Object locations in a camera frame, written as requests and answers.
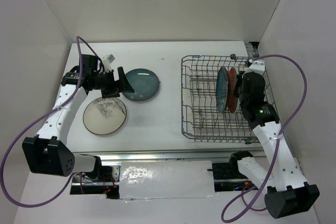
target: dishwasher rack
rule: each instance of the dishwasher rack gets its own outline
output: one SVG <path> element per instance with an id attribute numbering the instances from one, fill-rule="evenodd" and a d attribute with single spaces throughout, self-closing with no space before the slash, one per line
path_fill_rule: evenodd
<path id="1" fill-rule="evenodd" d="M 219 69 L 235 67 L 245 71 L 248 57 L 189 55 L 181 60 L 181 118 L 182 135 L 195 142 L 258 143 L 244 119 L 240 108 L 235 113 L 216 107 L 216 81 Z M 263 75 L 265 98 L 275 109 L 271 86 Z"/>

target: white panel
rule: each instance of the white panel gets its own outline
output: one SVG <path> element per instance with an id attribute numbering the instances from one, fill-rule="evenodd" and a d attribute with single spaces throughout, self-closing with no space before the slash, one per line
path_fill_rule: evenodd
<path id="1" fill-rule="evenodd" d="M 55 100 L 68 43 L 41 0 L 0 0 L 0 158 L 14 137 L 47 112 Z M 37 128 L 27 135 L 34 136 Z M 5 184 L 20 200 L 28 174 L 21 148 L 5 166 Z M 17 207 L 0 192 L 1 223 L 12 223 Z"/>
<path id="2" fill-rule="evenodd" d="M 89 41 L 257 40 L 278 0 L 46 0 Z"/>
<path id="3" fill-rule="evenodd" d="M 22 196 L 22 201 L 42 202 L 56 193 L 67 178 L 30 173 Z M 208 198 L 115 200 L 103 195 L 69 195 L 70 188 L 55 201 L 40 208 L 19 208 L 14 224 L 223 224 L 221 212 L 225 205 L 239 194 L 236 191 L 218 193 Z M 246 195 L 251 201 L 255 191 Z M 264 207 L 263 199 L 257 201 L 256 208 Z M 245 205 L 241 200 L 234 202 L 225 217 L 232 218 L 240 213 Z M 297 214 L 273 219 L 267 211 L 248 211 L 235 224 L 318 224 L 315 212 Z"/>
<path id="4" fill-rule="evenodd" d="M 321 196 L 315 204 L 320 223 L 335 223 L 336 198 L 336 0 L 280 0 L 262 37 L 260 53 L 283 54 L 298 61 L 308 79 L 307 99 L 285 130 L 294 155 Z M 300 73 L 283 59 L 267 59 L 267 70 L 280 112 L 285 119 L 303 91 Z"/>
<path id="5" fill-rule="evenodd" d="M 150 100 L 134 102 L 120 99 L 127 109 L 125 123 L 116 132 L 98 136 L 83 124 L 87 105 L 101 97 L 91 91 L 79 108 L 68 135 L 68 148 L 74 152 L 190 150 L 200 148 L 246 148 L 244 143 L 194 142 L 181 133 L 181 59 L 186 55 L 230 55 L 247 57 L 242 41 L 212 42 L 121 42 L 92 44 L 98 55 L 115 56 L 114 70 L 124 67 L 125 73 L 135 68 L 146 68 L 160 80 L 158 93 Z M 83 53 L 90 49 L 82 46 Z M 78 64 L 78 49 L 71 47 L 66 71 Z M 259 147 L 250 144 L 249 148 Z"/>
<path id="6" fill-rule="evenodd" d="M 121 199 L 201 198 L 217 195 L 211 161 L 123 162 Z"/>

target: white table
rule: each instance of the white table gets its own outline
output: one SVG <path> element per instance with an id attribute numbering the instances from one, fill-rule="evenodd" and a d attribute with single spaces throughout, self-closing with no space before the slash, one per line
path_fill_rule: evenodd
<path id="1" fill-rule="evenodd" d="M 117 67 L 125 73 L 135 68 L 154 71 L 161 82 L 158 94 L 148 102 L 132 102 L 121 95 L 127 107 L 123 126 L 107 136 L 90 133 L 83 124 L 87 105 L 101 96 L 100 91 L 89 93 L 72 123 L 67 147 L 73 152 L 194 150 L 209 148 L 254 148 L 259 144 L 244 143 L 195 143 L 181 134 L 181 58 L 186 55 L 218 55 L 247 57 L 243 41 L 212 42 L 124 42 L 94 43 L 93 49 L 100 56 L 113 54 L 112 68 L 118 79 Z M 82 52 L 90 50 L 82 45 Z M 78 64 L 77 45 L 73 44 L 65 73 Z"/>

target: dish rack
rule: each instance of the dish rack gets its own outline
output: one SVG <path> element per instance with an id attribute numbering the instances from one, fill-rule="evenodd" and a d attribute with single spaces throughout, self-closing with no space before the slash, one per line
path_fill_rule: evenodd
<path id="1" fill-rule="evenodd" d="M 182 135 L 195 142 L 259 143 L 244 119 L 239 102 L 235 113 L 216 107 L 216 81 L 219 69 L 246 71 L 248 57 L 188 55 L 181 60 Z M 263 75 L 266 100 L 276 105 L 267 73 Z"/>

